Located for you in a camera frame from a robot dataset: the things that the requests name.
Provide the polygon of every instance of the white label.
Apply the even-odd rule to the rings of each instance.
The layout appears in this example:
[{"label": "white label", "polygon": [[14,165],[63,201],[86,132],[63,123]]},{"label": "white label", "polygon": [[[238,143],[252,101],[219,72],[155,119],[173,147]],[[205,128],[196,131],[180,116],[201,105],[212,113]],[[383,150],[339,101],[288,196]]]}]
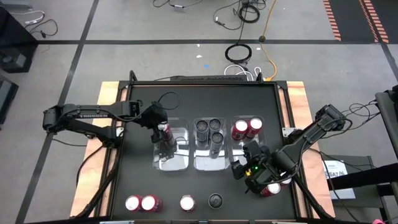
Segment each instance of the white label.
[{"label": "white label", "polygon": [[[344,163],[340,161],[325,161],[325,163],[328,166],[330,178],[339,177],[341,175],[347,174],[347,169]],[[325,165],[323,165],[323,170],[325,171],[326,179],[329,179],[329,176],[326,173]],[[340,199],[355,199],[354,190],[352,188],[336,190],[336,193]],[[337,199],[335,193],[332,190],[330,191],[330,197],[331,199]]]}]

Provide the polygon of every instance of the red soda can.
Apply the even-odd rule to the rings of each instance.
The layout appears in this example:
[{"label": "red soda can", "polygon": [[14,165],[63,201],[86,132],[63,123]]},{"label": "red soda can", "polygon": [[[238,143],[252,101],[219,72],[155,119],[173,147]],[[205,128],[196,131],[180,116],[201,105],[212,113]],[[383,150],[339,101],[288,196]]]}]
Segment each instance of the red soda can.
[{"label": "red soda can", "polygon": [[280,185],[278,183],[269,184],[260,192],[263,197],[273,196],[280,192]]},{"label": "red soda can", "polygon": [[191,195],[184,195],[180,200],[180,207],[184,212],[192,212],[195,208],[195,200]]},{"label": "red soda can", "polygon": [[280,185],[281,185],[281,186],[289,185],[289,184],[291,183],[291,181],[292,181],[292,179],[289,178],[289,179],[287,179],[287,180],[282,181],[282,182],[280,183]]},{"label": "red soda can", "polygon": [[141,206],[147,212],[159,212],[162,209],[163,202],[155,195],[147,195],[142,199]]},{"label": "red soda can", "polygon": [[232,129],[232,138],[235,140],[242,140],[247,131],[248,131],[247,122],[239,120],[235,122],[234,128]]},{"label": "red soda can", "polygon": [[132,212],[142,211],[142,196],[132,195],[126,200],[126,208]]},{"label": "red soda can", "polygon": [[246,136],[248,138],[254,138],[256,134],[260,132],[261,127],[262,127],[262,121],[258,118],[253,118],[249,122],[249,127]]}]

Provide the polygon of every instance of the cable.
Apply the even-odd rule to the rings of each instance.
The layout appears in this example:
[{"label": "cable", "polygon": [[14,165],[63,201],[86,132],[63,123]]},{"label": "cable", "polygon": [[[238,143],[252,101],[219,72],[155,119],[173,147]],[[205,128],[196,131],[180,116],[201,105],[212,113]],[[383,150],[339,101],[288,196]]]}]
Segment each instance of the cable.
[{"label": "cable", "polygon": [[355,218],[355,216],[348,210],[347,206],[343,203],[343,201],[340,199],[340,197],[338,196],[338,194],[336,193],[335,190],[335,186],[333,186],[333,182],[330,180],[330,175],[329,175],[329,170],[328,170],[328,166],[326,165],[326,162],[323,160],[323,158],[321,157],[321,160],[323,162],[323,165],[325,166],[326,169],[326,173],[328,174],[328,181],[330,183],[330,187],[333,190],[333,192],[335,193],[339,203],[345,208],[345,210],[348,212],[348,214],[353,217],[353,219],[357,222],[359,222],[359,220],[357,218]]},{"label": "cable", "polygon": [[334,160],[334,161],[339,161],[339,162],[341,162],[341,163],[343,163],[343,164],[345,164],[345,165],[347,165],[347,166],[350,166],[350,167],[352,167],[352,168],[355,168],[355,169],[357,169],[357,170],[359,170],[359,171],[363,171],[362,169],[358,168],[358,167],[361,167],[361,166],[370,166],[370,167],[372,167],[372,169],[377,168],[376,166],[374,166],[374,165],[372,165],[372,164],[352,165],[352,164],[349,164],[349,163],[347,163],[347,162],[344,162],[344,161],[341,161],[341,160],[339,160],[339,159],[336,159],[336,158],[334,158],[334,157],[332,157],[332,156],[329,156],[328,154],[326,154],[326,153],[324,153],[324,152],[321,152],[321,151],[318,151],[318,150],[316,150],[316,149],[313,149],[313,148],[311,148],[311,147],[308,148],[308,149],[311,150],[311,151],[313,151],[313,152],[316,152],[316,153],[318,153],[318,154],[320,154],[320,155],[326,156],[326,157],[328,157],[329,159],[332,159],[332,160]]},{"label": "cable", "polygon": [[[248,9],[253,9],[254,12],[250,12],[250,13],[256,13],[257,17],[255,19],[252,20],[247,20],[246,19],[246,13],[248,12]],[[238,17],[245,23],[255,23],[260,19],[260,10],[256,7],[254,7],[251,4],[242,4],[242,7],[239,9],[238,11]]]},{"label": "cable", "polygon": [[28,27],[28,26],[30,26],[30,25],[33,25],[33,24],[36,24],[36,23],[38,23],[38,22],[43,21],[43,19],[44,19],[44,17],[45,17],[44,11],[38,10],[38,11],[25,12],[25,13],[10,12],[10,14],[11,14],[11,15],[17,15],[17,16],[24,16],[24,15],[28,15],[28,14],[32,14],[32,13],[37,13],[37,12],[41,13],[42,16],[40,16],[40,17],[37,18],[37,19],[31,20],[31,21],[25,21],[25,25],[26,25],[25,28],[26,28],[26,27]]},{"label": "cable", "polygon": [[174,75],[174,76],[171,76],[171,77],[158,78],[158,79],[155,79],[154,81],[159,81],[159,80],[163,80],[163,79],[166,79],[166,78],[178,78],[178,77],[186,77],[186,76],[183,76],[183,75]]},{"label": "cable", "polygon": [[264,27],[264,32],[262,33],[262,36],[260,36],[260,47],[261,50],[264,52],[264,54],[266,55],[268,61],[272,64],[272,66],[274,67],[274,74],[271,77],[266,78],[266,81],[271,81],[276,74],[278,73],[278,69],[276,67],[276,64],[271,60],[271,58],[269,57],[267,51],[265,50],[265,48],[262,46],[262,43],[266,40],[265,36],[266,36],[266,31],[267,31],[267,27],[268,27],[268,22],[269,22],[269,18],[271,16],[272,10],[274,9],[275,3],[277,0],[274,0],[274,3],[272,3],[271,9],[269,10],[268,16],[267,16],[267,22],[266,22],[266,26]]},{"label": "cable", "polygon": [[[45,32],[43,32],[42,30],[40,30],[40,31],[34,31],[34,29],[36,29],[36,28],[38,28],[39,26],[41,26],[41,25],[43,25],[43,24],[46,24],[46,23],[48,23],[48,22],[54,22],[54,24],[55,24],[55,32],[53,33],[53,34],[46,34]],[[35,27],[33,27],[30,31],[30,34],[34,34],[34,33],[40,33],[40,34],[42,34],[42,37],[43,38],[46,38],[47,36],[54,36],[55,34],[57,34],[58,33],[58,24],[57,24],[57,22],[55,21],[55,20],[53,20],[53,19],[49,19],[49,20],[47,20],[47,21],[45,21],[45,22],[42,22],[42,23],[40,23],[40,24],[38,24],[38,25],[36,25]]]},{"label": "cable", "polygon": [[80,176],[80,172],[81,169],[83,168],[83,166],[86,164],[86,162],[92,158],[95,154],[97,154],[97,152],[99,152],[103,147],[105,147],[104,144],[102,144],[99,148],[97,148],[93,153],[91,153],[80,165],[79,169],[77,170],[77,175],[76,175],[76,186],[79,183],[79,176]]},{"label": "cable", "polygon": [[58,140],[58,139],[52,139],[52,140],[53,140],[53,141],[56,141],[56,142],[59,142],[59,143],[61,143],[61,144],[67,145],[67,146],[76,146],[76,147],[86,147],[86,146],[87,146],[87,145],[70,144],[70,143],[63,142],[63,141]]},{"label": "cable", "polygon": [[[235,63],[235,64],[247,63],[247,62],[250,60],[251,55],[252,55],[251,48],[250,48],[248,45],[246,45],[246,44],[240,44],[240,43],[239,43],[239,42],[241,41],[241,37],[242,37],[242,33],[243,33],[243,28],[244,28],[244,21],[242,20],[242,29],[241,29],[241,34],[239,35],[238,41],[236,42],[236,44],[233,44],[233,45],[229,46],[229,47],[225,50],[225,58],[226,58],[227,60],[229,60],[230,62]],[[231,57],[229,57],[228,54],[229,54],[229,51],[230,51],[232,48],[234,48],[234,47],[244,47],[244,48],[246,48],[246,49],[249,51],[248,56],[245,57],[245,58],[239,59],[239,60],[232,59]]]},{"label": "cable", "polygon": [[240,68],[240,69],[242,70],[242,72],[239,72],[239,73],[237,73],[237,74],[235,74],[235,75],[239,75],[239,74],[241,74],[241,73],[244,73],[245,75],[249,74],[250,77],[251,77],[251,80],[254,81],[254,77],[253,77],[253,74],[252,74],[251,72],[245,70],[242,66],[236,65],[236,64],[227,66],[227,67],[225,68],[225,70],[224,70],[224,75],[226,75],[227,69],[229,69],[229,68],[231,68],[231,67],[238,67],[238,68]]},{"label": "cable", "polygon": [[196,2],[196,3],[193,3],[193,4],[191,4],[191,5],[187,5],[187,6],[181,6],[181,7],[182,7],[183,9],[185,9],[185,8],[188,8],[188,7],[190,7],[190,6],[194,6],[194,5],[196,5],[196,4],[199,4],[199,3],[201,3],[201,2],[203,2],[203,0],[200,0],[200,1]]},{"label": "cable", "polygon": [[220,25],[220,26],[222,26],[222,27],[224,27],[225,29],[228,29],[228,30],[238,30],[239,28],[241,28],[241,27],[242,27],[242,24],[243,24],[243,21],[241,21],[240,25],[239,25],[237,28],[229,28],[229,27],[226,27],[224,23],[220,22],[220,21],[218,20],[218,16],[216,16],[216,13],[217,13],[218,11],[220,11],[220,10],[222,10],[222,9],[225,9],[225,8],[227,8],[227,7],[231,7],[231,6],[235,5],[236,3],[239,3],[239,5],[238,5],[238,9],[239,9],[239,7],[240,7],[240,5],[241,5],[241,0],[238,0],[238,1],[234,2],[234,3],[232,3],[232,4],[229,4],[229,5],[227,5],[227,6],[223,6],[223,7],[219,8],[219,9],[217,9],[217,10],[213,13],[213,22],[217,23],[218,25]]},{"label": "cable", "polygon": [[164,5],[166,5],[167,3],[170,2],[170,0],[167,0],[165,3],[163,3],[163,4],[159,5],[159,6],[156,6],[156,5],[155,5],[155,2],[156,2],[156,1],[157,1],[157,0],[154,0],[154,1],[152,2],[152,4],[153,4],[155,7],[162,7],[162,6],[164,6]]},{"label": "cable", "polygon": [[172,92],[172,91],[167,92],[167,93],[164,93],[162,96],[160,96],[160,98],[157,100],[157,102],[160,103],[160,101],[162,100],[162,98],[163,98],[164,96],[168,95],[168,94],[174,94],[174,95],[178,98],[178,103],[177,103],[177,105],[175,105],[173,108],[163,108],[163,107],[161,107],[161,106],[156,106],[157,108],[161,108],[161,109],[163,109],[163,110],[174,110],[175,108],[178,108],[178,106],[180,106],[180,101],[181,101],[181,100],[180,100],[179,95],[176,94],[175,92]]},{"label": "cable", "polygon": [[[352,106],[354,106],[354,105],[360,105],[360,106],[357,107],[358,109],[356,109],[356,110],[353,111],[354,108],[352,108]],[[349,116],[349,115],[351,115],[351,114],[355,114],[355,115],[358,115],[358,116],[365,116],[365,117],[368,117],[368,118],[367,118],[365,121],[363,121],[362,124],[360,124],[360,125],[357,126],[357,127],[352,128],[352,127],[350,126],[349,128],[345,129],[345,130],[342,131],[341,133],[332,134],[331,136],[323,137],[322,139],[327,139],[327,138],[330,138],[330,137],[333,137],[333,136],[337,136],[337,135],[340,135],[340,134],[344,134],[344,133],[347,132],[347,131],[352,131],[352,130],[358,129],[358,128],[362,127],[363,125],[365,125],[365,124],[366,124],[367,122],[369,122],[370,120],[372,120],[373,118],[375,118],[377,115],[380,114],[380,112],[371,114],[369,108],[367,107],[367,106],[370,106],[370,105],[374,105],[374,104],[372,104],[371,102],[369,102],[369,103],[366,104],[366,105],[362,105],[361,103],[353,103],[353,104],[351,104],[351,105],[349,106],[349,109],[348,109],[348,110],[342,111],[342,113],[345,113],[345,112],[347,112],[347,111],[351,111],[350,113],[348,113],[347,115],[345,115],[345,117],[347,117],[347,116]],[[355,112],[357,112],[358,110],[361,110],[361,109],[364,108],[364,107],[367,109],[368,115],[363,115],[363,114],[357,114],[357,113],[355,113]]]},{"label": "cable", "polygon": [[[335,122],[335,121],[342,121],[342,120],[344,120],[344,121],[349,121],[349,122],[351,123],[349,127],[351,127],[351,126],[353,125],[353,122],[352,122],[350,119],[347,119],[347,118],[337,118],[337,119],[333,119],[333,120],[327,122],[327,123],[326,123],[325,125],[323,125],[323,126],[325,127],[326,125],[329,125],[329,124],[331,124],[331,123],[333,123],[333,122]],[[320,132],[321,130],[322,130],[322,129],[319,129],[318,131],[315,131],[315,133],[313,133],[313,135],[310,136],[310,137],[307,138],[307,139],[312,139],[312,137],[313,137],[314,135],[318,134],[318,132]],[[289,179],[291,179],[294,175],[296,175],[296,174],[299,172],[299,170],[300,170],[300,168],[301,168],[301,165],[302,165],[302,162],[303,162],[303,153],[304,153],[304,148],[305,148],[305,145],[306,145],[306,144],[308,144],[308,141],[305,141],[305,142],[303,143],[303,146],[301,147],[300,156],[298,157],[298,158],[300,158],[300,159],[298,160],[298,164],[297,164],[297,166],[296,166],[296,169],[292,172],[292,174],[290,174],[288,177],[285,177],[285,178],[280,179],[280,180],[275,180],[275,181],[272,181],[272,182],[263,182],[263,183],[260,183],[260,185],[269,185],[269,184],[281,183],[282,181],[289,180]]]}]

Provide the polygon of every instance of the soda can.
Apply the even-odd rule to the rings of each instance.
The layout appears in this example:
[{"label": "soda can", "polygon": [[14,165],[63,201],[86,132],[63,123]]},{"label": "soda can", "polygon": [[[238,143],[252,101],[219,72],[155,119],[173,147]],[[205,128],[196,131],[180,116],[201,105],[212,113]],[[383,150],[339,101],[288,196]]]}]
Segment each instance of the soda can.
[{"label": "soda can", "polygon": [[291,183],[291,181],[292,181],[292,179],[289,178],[289,179],[287,179],[287,180],[282,181],[282,182],[280,183],[280,185],[281,185],[281,186],[289,185],[289,184]]},{"label": "soda can", "polygon": [[248,124],[243,120],[235,122],[232,129],[232,138],[235,140],[242,140],[246,132],[248,131]]},{"label": "soda can", "polygon": [[180,207],[184,212],[192,212],[195,208],[195,200],[191,195],[184,195],[180,200]]},{"label": "soda can", "polygon": [[159,212],[162,209],[162,200],[155,195],[147,195],[142,199],[141,206],[147,212]]},{"label": "soda can", "polygon": [[217,154],[223,145],[224,136],[221,133],[214,133],[210,139],[210,153]]},{"label": "soda can", "polygon": [[209,122],[209,138],[211,138],[211,136],[214,133],[219,132],[220,128],[221,128],[221,122],[219,121],[219,119],[212,119]]},{"label": "soda can", "polygon": [[173,149],[175,146],[175,139],[169,123],[159,124],[157,126],[159,131],[163,131],[163,142],[168,149]]},{"label": "soda can", "polygon": [[256,134],[258,134],[260,132],[261,127],[262,127],[262,121],[258,118],[253,118],[249,122],[248,131],[246,133],[246,136],[248,138],[254,138],[256,136]]},{"label": "soda can", "polygon": [[263,197],[273,196],[280,192],[280,184],[269,184],[261,190],[260,195]]},{"label": "soda can", "polygon": [[126,208],[132,212],[142,211],[142,196],[132,195],[126,200]]},{"label": "soda can", "polygon": [[198,121],[195,126],[197,129],[197,140],[200,142],[207,141],[209,133],[207,122],[203,120]]}]

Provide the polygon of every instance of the black floor stripe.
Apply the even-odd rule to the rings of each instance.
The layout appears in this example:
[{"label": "black floor stripe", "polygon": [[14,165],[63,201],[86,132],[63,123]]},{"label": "black floor stripe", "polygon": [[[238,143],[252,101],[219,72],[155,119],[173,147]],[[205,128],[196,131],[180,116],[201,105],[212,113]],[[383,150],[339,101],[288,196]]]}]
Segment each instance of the black floor stripe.
[{"label": "black floor stripe", "polygon": [[[156,45],[156,44],[235,44],[233,39],[190,39],[190,40],[84,40],[83,45]],[[80,40],[39,40],[39,44],[76,45]],[[240,40],[242,44],[259,44],[257,39]],[[265,44],[374,44],[373,40],[266,40]]]},{"label": "black floor stripe", "polygon": [[[93,5],[91,7],[90,13],[88,14],[85,28],[83,29],[83,33],[81,34],[79,45],[76,49],[75,56],[73,57],[72,64],[70,65],[67,79],[65,80],[65,83],[62,88],[60,99],[58,101],[59,105],[62,105],[65,103],[65,100],[66,100],[66,97],[67,97],[67,94],[68,94],[68,91],[70,88],[70,84],[72,82],[72,78],[75,74],[75,70],[76,70],[77,64],[79,62],[81,51],[83,50],[84,40],[86,40],[91,23],[93,22],[94,14],[95,14],[96,8],[98,6],[98,1],[99,0],[93,1]],[[24,199],[22,201],[22,205],[21,205],[18,215],[17,215],[16,222],[15,222],[16,224],[20,224],[25,221],[27,212],[30,207],[30,203],[32,202],[32,199],[33,199],[33,196],[34,196],[34,193],[36,190],[36,186],[39,183],[40,175],[43,171],[43,167],[45,164],[45,160],[47,158],[47,154],[49,153],[49,150],[50,150],[52,138],[53,138],[53,134],[48,134],[44,140],[42,150],[40,152],[39,158],[37,159],[35,169],[33,171],[32,177],[30,178],[28,188],[26,190]]]},{"label": "black floor stripe", "polygon": [[329,0],[341,40],[374,42],[369,22],[359,0]]},{"label": "black floor stripe", "polygon": [[396,76],[396,78],[398,80],[398,67],[396,64],[396,60],[392,56],[387,44],[382,43],[381,48],[383,49],[384,55],[387,58],[388,64],[390,65],[392,72],[394,73],[394,75]]}]

